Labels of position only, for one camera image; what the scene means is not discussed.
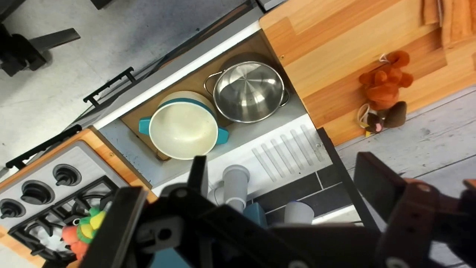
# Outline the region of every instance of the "white cup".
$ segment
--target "white cup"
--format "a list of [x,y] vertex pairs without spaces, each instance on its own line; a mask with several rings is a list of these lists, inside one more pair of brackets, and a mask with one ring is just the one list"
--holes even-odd
[[250,170],[242,165],[231,165],[223,170],[225,203],[242,212],[247,206]]
[[311,224],[314,218],[314,209],[303,202],[289,202],[284,206],[286,224]]

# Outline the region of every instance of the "black handle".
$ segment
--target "black handle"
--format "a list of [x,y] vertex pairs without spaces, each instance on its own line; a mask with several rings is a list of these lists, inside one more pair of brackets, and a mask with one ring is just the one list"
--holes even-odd
[[31,150],[19,154],[18,157],[10,159],[9,162],[6,162],[6,166],[7,166],[7,168],[16,166],[18,169],[21,169],[21,168],[25,166],[24,160],[30,159],[31,156],[34,156],[34,154],[39,153],[39,151],[46,150],[48,147],[51,147],[51,145],[54,145],[54,144],[58,144],[58,142],[64,141],[65,138],[74,135],[74,133],[79,132],[80,129],[82,129],[80,124],[73,124],[71,127],[68,127],[68,129],[59,132],[58,135],[46,139],[45,142],[33,147]]
[[135,77],[132,75],[134,68],[128,66],[125,71],[119,72],[116,77],[113,77],[112,80],[109,80],[107,83],[104,83],[101,87],[95,89],[92,93],[86,95],[83,98],[85,102],[91,102],[94,106],[100,105],[98,101],[94,98],[97,96],[100,92],[103,92],[104,89],[107,89],[109,86],[112,86],[113,83],[116,83],[117,80],[120,80],[123,75],[126,75],[129,78],[131,83],[135,83]]

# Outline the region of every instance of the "mug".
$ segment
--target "mug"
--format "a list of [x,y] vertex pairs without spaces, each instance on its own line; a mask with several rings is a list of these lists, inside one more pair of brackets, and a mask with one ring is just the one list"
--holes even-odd
[[314,218],[314,209],[305,202],[289,202],[284,206],[286,224],[311,224]]
[[229,132],[220,127],[213,103],[201,93],[178,90],[165,96],[152,117],[138,121],[138,130],[174,159],[193,159],[223,144]]

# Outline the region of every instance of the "wooden countertop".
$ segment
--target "wooden countertop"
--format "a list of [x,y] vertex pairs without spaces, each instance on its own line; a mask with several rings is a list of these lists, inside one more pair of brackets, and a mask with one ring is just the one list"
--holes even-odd
[[443,48],[439,25],[424,25],[422,0],[289,0],[260,19],[314,124],[335,144],[363,133],[357,77],[382,53],[403,48],[415,75],[409,111],[476,83],[476,39]]
[[[141,178],[141,175],[131,165],[126,163],[126,160],[113,148],[113,145],[110,145],[107,142],[106,138],[101,136],[100,132],[97,132],[95,129],[91,129],[91,127],[86,127],[86,129],[80,130],[79,133],[76,133],[70,139],[64,141],[62,144],[57,145],[51,151],[45,153],[42,157],[39,157],[33,163],[27,165],[25,168],[22,168],[18,172],[15,172],[12,176],[3,179],[0,182],[0,188],[16,182],[25,173],[34,170],[39,165],[45,163],[51,157],[55,157],[55,156],[61,154],[62,150],[65,147],[68,147],[71,142],[74,142],[74,141],[85,141],[89,147],[92,147],[97,151],[97,154],[103,160],[106,160],[128,184],[141,185],[141,187],[149,190],[149,187],[146,185],[146,182]],[[149,200],[155,200],[156,196],[152,191],[149,191],[147,199]],[[42,266],[43,261],[45,261],[39,255],[31,255],[30,254],[30,248],[27,248],[25,245],[18,242],[15,237],[7,235],[7,230],[4,227],[1,227],[1,226],[0,226],[0,243],[12,248],[19,255],[31,260],[34,263],[34,266]]]

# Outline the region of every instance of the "black chair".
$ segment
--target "black chair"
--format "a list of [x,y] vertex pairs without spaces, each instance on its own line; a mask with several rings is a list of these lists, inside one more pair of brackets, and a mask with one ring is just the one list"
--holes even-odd
[[21,34],[9,34],[6,26],[0,23],[0,66],[9,75],[15,75],[24,68],[37,69],[48,62],[43,51],[77,38],[80,35],[74,28],[68,28],[27,39]]

